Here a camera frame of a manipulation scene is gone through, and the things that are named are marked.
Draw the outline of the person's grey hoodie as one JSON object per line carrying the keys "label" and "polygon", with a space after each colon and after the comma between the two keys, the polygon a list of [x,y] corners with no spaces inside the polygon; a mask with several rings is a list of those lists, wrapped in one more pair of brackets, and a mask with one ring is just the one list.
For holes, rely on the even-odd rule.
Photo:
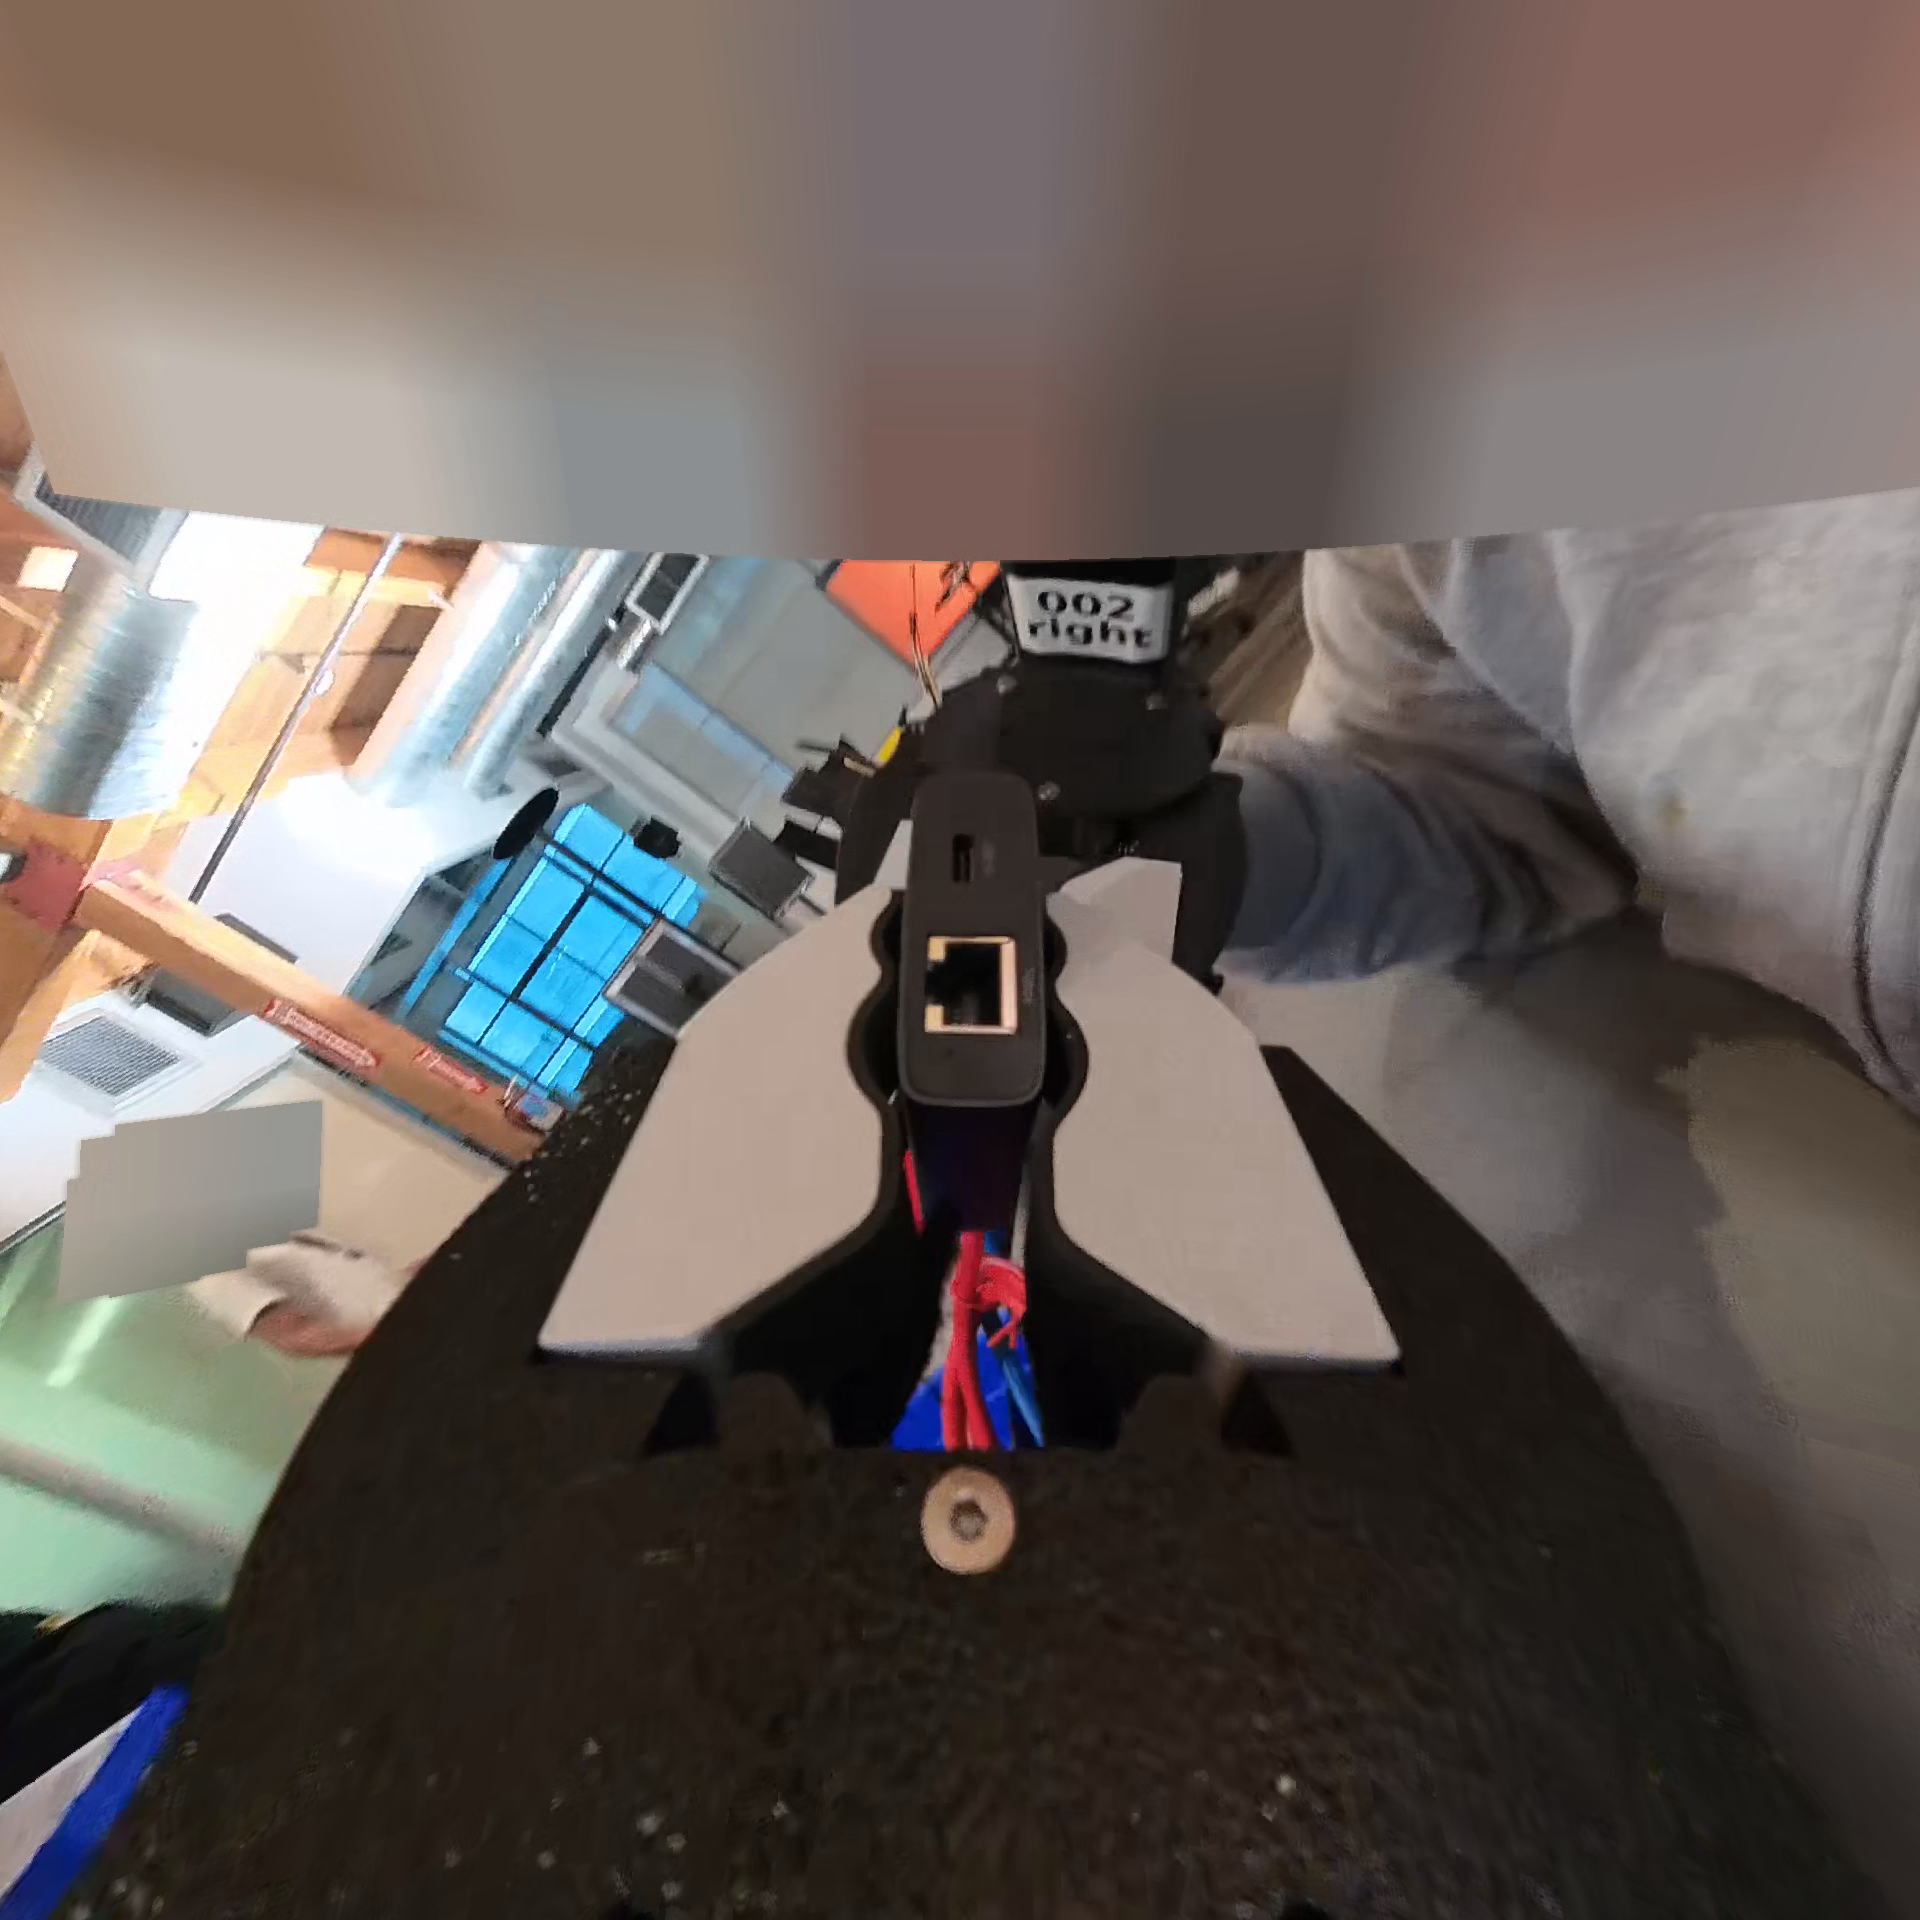
{"label": "person's grey hoodie", "polygon": [[1641,902],[1916,1110],[1916,491],[1316,550],[1296,735],[1456,873],[1432,955]]}

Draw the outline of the orange screen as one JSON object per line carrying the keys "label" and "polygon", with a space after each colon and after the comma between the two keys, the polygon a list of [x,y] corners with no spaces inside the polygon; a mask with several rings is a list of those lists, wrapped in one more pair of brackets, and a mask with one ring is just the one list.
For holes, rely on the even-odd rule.
{"label": "orange screen", "polygon": [[819,589],[855,626],[893,649],[917,679],[924,701],[944,701],[936,660],[986,591],[995,562],[828,562]]}

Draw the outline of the grid window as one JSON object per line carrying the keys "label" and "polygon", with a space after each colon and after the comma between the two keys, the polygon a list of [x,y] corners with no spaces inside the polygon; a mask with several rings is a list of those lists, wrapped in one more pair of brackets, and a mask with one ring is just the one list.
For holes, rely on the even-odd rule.
{"label": "grid window", "polygon": [[577,1092],[620,1022],[614,973],[645,931],[689,929],[699,908],[691,876],[577,803],[493,881],[450,948],[429,1028],[496,1077]]}

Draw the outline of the blue plastic bin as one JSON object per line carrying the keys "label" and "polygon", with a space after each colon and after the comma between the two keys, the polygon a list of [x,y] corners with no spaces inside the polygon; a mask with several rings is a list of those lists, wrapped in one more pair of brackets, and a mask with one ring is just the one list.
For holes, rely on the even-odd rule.
{"label": "blue plastic bin", "polygon": [[2,1657],[2,1918],[1035,1918],[1062,1879],[1039,1634],[936,1572],[944,1468],[1064,1439],[973,1336],[995,1448],[917,1381],[873,1450],[722,1456],[703,1381],[403,1312],[288,1466],[235,1596]]}

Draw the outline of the black network adapter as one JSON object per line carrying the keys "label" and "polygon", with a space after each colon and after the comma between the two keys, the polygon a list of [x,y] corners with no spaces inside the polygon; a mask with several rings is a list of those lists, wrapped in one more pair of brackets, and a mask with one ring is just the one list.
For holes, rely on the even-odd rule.
{"label": "black network adapter", "polygon": [[1039,811],[1006,770],[936,770],[910,803],[897,1092],[921,1195],[961,1230],[1017,1225],[1045,1092]]}

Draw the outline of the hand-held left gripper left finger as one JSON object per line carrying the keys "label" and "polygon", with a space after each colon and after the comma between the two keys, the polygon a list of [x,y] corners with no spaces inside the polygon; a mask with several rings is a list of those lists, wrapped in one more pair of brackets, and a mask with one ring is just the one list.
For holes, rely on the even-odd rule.
{"label": "hand-held left gripper left finger", "polygon": [[881,987],[869,886],[724,987],[676,1043],[540,1332],[556,1360],[710,1360],[881,1203],[851,1061]]}

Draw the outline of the large silver air duct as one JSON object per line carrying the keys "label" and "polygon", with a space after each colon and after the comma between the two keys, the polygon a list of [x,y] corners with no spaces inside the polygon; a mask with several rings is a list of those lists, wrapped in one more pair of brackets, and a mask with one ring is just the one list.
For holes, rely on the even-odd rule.
{"label": "large silver air duct", "polygon": [[2,799],[65,821],[125,821],[168,799],[180,730],[171,699],[196,606],[152,594],[119,557],[80,550],[2,679]]}

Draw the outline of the wooden beam with red stickers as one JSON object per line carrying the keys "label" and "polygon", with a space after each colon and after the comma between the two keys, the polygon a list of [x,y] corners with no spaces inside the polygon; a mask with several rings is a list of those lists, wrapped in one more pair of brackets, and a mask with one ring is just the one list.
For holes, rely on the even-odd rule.
{"label": "wooden beam with red stickers", "polygon": [[134,860],[80,860],[43,838],[2,838],[2,1098],[23,1086],[51,1035],[68,973],[99,939],[265,1022],[477,1153],[501,1161],[540,1153],[542,1129],[518,1114],[510,1086],[279,961]]}

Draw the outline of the white wall vent grille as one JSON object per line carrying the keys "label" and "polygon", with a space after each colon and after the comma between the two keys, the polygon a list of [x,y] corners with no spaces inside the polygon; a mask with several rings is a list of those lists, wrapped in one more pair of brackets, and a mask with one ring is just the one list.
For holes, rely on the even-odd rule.
{"label": "white wall vent grille", "polygon": [[180,1045],[182,1040],[173,1025],[157,1033],[119,1003],[81,1010],[38,1045],[32,1077],[90,1114],[119,1117],[203,1067],[203,1055]]}

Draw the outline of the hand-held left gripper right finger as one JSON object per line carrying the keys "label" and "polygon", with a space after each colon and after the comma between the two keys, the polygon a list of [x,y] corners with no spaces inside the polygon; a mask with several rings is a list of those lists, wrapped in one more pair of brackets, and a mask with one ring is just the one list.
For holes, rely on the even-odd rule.
{"label": "hand-held left gripper right finger", "polygon": [[1171,964],[1181,873],[1115,860],[1048,897],[1088,1065],[1054,1126],[1068,1241],[1261,1367],[1377,1370],[1400,1344],[1259,1040]]}

